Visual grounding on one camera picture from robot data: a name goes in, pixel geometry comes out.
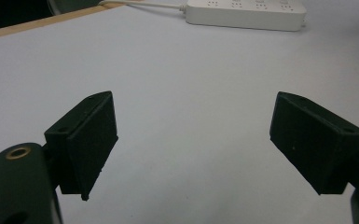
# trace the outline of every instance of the metal ring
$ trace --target metal ring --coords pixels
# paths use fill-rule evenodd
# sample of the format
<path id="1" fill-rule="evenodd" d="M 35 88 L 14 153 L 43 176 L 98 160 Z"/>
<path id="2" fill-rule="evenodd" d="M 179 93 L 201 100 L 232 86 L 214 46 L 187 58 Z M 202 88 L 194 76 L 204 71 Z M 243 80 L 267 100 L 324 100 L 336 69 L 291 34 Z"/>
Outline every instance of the metal ring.
<path id="1" fill-rule="evenodd" d="M 7 154 L 7 160 L 16 160 L 28 155 L 31 152 L 29 147 L 16 147 L 11 149 Z"/>

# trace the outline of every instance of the white cable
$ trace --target white cable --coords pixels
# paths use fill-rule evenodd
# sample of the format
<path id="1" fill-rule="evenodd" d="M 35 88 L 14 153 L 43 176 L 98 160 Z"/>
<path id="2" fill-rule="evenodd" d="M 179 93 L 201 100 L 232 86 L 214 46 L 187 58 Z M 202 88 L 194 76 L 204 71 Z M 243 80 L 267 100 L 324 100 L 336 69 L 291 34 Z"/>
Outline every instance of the white cable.
<path id="1" fill-rule="evenodd" d="M 144 7 L 167 7 L 173 9 L 179 9 L 180 11 L 185 12 L 186 5 L 168 5 L 168 4 L 157 4 L 157 3 L 147 3 L 147 2 L 138 2 L 138 1 L 127 1 L 127 0 L 104 0 L 101 1 L 98 6 L 103 6 L 107 3 L 120 3 L 126 5 L 137 5 L 137 6 L 144 6 Z"/>

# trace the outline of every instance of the power outlet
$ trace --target power outlet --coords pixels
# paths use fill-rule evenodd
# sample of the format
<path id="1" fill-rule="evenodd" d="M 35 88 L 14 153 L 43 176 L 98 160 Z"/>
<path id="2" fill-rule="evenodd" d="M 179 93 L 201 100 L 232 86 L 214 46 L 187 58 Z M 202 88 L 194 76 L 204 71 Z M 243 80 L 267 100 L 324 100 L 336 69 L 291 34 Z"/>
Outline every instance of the power outlet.
<path id="1" fill-rule="evenodd" d="M 188 0 L 191 24 L 298 31 L 307 10 L 300 0 Z"/>

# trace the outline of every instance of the tabletop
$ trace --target tabletop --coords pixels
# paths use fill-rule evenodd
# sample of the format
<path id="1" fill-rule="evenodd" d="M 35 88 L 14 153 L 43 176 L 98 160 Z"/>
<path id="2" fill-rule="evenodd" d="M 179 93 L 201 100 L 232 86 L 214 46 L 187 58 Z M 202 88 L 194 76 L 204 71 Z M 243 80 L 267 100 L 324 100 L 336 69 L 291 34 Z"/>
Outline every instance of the tabletop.
<path id="1" fill-rule="evenodd" d="M 181 0 L 171 3 L 185 3 Z M 270 142 L 278 91 L 359 126 L 359 0 L 304 0 L 299 32 L 191 25 L 118 7 L 0 36 L 0 151 L 112 91 L 118 141 L 64 223 L 352 223 Z"/>

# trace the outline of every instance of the power strip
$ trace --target power strip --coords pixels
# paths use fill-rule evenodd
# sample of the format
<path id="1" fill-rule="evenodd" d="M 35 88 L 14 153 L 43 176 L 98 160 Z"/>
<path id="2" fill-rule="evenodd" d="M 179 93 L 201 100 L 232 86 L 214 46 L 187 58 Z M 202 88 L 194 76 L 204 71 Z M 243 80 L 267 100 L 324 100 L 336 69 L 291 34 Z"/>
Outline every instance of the power strip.
<path id="1" fill-rule="evenodd" d="M 191 24 L 298 31 L 307 10 L 300 0 L 188 0 Z"/>

